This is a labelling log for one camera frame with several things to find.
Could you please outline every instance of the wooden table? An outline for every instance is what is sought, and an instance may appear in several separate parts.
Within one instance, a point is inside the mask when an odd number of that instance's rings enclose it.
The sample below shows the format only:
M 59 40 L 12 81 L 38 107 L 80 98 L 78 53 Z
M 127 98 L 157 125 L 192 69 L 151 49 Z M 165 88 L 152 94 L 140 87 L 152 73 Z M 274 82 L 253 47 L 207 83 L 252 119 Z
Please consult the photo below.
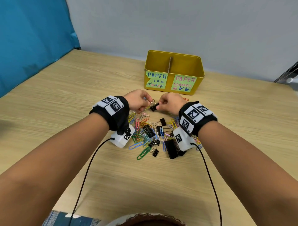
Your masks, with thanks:
M 65 127 L 85 117 L 107 95 L 143 89 L 144 62 L 73 50 L 0 99 L 0 172 Z M 162 92 L 148 91 L 158 100 Z M 190 101 L 200 100 L 219 122 L 270 156 L 298 179 L 298 98 L 290 87 L 206 72 Z M 150 121 L 163 115 L 149 112 Z M 160 150 L 107 143 L 89 171 L 76 214 L 113 220 L 137 212 L 163 213 L 187 225 L 219 225 L 216 199 L 199 152 L 170 160 Z M 203 151 L 221 204 L 224 225 L 255 225 Z M 55 205 L 71 212 L 86 166 Z

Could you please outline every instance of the yellow bin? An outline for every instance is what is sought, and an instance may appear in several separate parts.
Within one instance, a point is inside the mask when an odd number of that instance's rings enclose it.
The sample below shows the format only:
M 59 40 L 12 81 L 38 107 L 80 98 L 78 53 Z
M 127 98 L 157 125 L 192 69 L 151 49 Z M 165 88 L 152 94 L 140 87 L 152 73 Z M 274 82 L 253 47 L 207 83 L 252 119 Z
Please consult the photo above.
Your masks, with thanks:
M 145 64 L 145 89 L 193 95 L 204 78 L 201 58 L 149 50 Z

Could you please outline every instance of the hand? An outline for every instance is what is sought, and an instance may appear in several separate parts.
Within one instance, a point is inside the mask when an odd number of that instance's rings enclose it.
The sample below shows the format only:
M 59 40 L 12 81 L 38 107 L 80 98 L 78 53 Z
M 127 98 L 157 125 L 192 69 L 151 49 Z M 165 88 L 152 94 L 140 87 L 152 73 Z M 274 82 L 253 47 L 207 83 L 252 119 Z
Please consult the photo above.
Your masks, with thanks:
M 160 97 L 158 103 L 156 110 L 168 111 L 173 115 L 179 115 L 180 109 L 187 101 L 178 93 L 165 93 Z
M 145 90 L 136 89 L 123 96 L 128 104 L 130 110 L 137 110 L 142 112 L 153 101 L 152 97 Z

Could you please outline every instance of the wristband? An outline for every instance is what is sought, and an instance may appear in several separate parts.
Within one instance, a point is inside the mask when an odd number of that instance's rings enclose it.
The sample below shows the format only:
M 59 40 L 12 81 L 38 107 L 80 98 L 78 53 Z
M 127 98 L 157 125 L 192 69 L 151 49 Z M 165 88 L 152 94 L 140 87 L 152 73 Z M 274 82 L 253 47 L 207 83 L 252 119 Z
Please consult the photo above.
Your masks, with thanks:
M 217 121 L 215 114 L 199 103 L 188 102 L 179 111 L 179 125 L 188 136 L 198 135 L 200 129 L 210 121 Z
M 89 114 L 93 112 L 101 115 L 107 121 L 110 130 L 117 131 L 118 135 L 123 135 L 129 130 L 129 105 L 124 97 L 108 96 L 97 102 Z

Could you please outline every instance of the cable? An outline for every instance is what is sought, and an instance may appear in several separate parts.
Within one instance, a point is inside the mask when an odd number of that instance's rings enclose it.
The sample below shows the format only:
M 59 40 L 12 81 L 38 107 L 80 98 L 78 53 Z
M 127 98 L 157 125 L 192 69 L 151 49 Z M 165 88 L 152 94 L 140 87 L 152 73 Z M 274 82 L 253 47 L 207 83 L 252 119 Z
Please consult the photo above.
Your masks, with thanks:
M 90 160 L 90 162 L 89 162 L 89 165 L 88 165 L 88 168 L 87 168 L 87 171 L 86 171 L 86 174 L 85 174 L 83 183 L 82 183 L 82 187 L 81 187 L 79 196 L 78 196 L 78 198 L 77 198 L 77 202 L 76 202 L 76 204 L 75 204 L 75 206 L 74 206 L 74 210 L 72 211 L 72 215 L 71 215 L 71 217 L 70 217 L 68 226 L 70 226 L 70 224 L 71 224 L 71 222 L 72 222 L 72 217 L 73 217 L 73 215 L 75 214 L 75 209 L 77 208 L 77 204 L 78 204 L 78 202 L 79 202 L 79 199 L 80 199 L 80 196 L 81 196 L 81 193 L 82 193 L 82 190 L 83 190 L 83 186 L 84 186 L 84 183 L 85 183 L 85 180 L 86 180 L 86 177 L 87 177 L 87 173 L 88 173 L 88 171 L 89 171 L 89 168 L 90 168 L 90 165 L 91 165 L 91 163 L 92 163 L 92 160 L 93 160 L 94 156 L 96 155 L 96 152 L 98 151 L 98 149 L 100 149 L 100 147 L 101 147 L 105 142 L 107 142 L 108 140 L 114 140 L 114 139 L 115 139 L 115 138 L 110 138 L 110 139 L 105 140 L 104 142 L 101 143 L 101 145 L 99 145 L 99 147 L 98 147 L 98 148 L 96 149 L 96 151 L 94 152 L 94 154 L 93 154 L 93 156 L 92 156 L 92 158 L 91 158 L 91 160 Z
M 218 205 L 218 210 L 219 210 L 219 216 L 220 216 L 220 219 L 221 219 L 221 226 L 222 226 L 223 225 L 223 221 L 222 221 L 222 217 L 221 217 L 221 206 L 219 205 L 219 200 L 218 200 L 218 197 L 217 197 L 217 194 L 216 194 L 216 191 L 215 191 L 215 188 L 214 188 L 214 185 L 213 185 L 213 182 L 212 182 L 212 179 L 211 179 L 211 176 L 210 176 L 208 167 L 207 167 L 207 163 L 205 161 L 205 158 L 204 158 L 203 153 L 202 153 L 201 149 L 199 148 L 199 146 L 196 145 L 195 143 L 190 143 L 190 144 L 197 146 L 197 148 L 199 149 L 199 151 L 201 152 L 201 155 L 203 157 L 203 160 L 204 160 L 204 163 L 205 163 L 205 167 L 206 167 L 206 170 L 207 170 L 207 173 L 208 173 L 208 176 L 209 176 L 209 179 L 210 179 L 210 182 L 211 182 L 211 185 L 213 187 L 213 191 L 214 191 L 214 194 L 215 194 L 215 197 L 216 197 L 216 201 L 217 201 L 217 205 Z

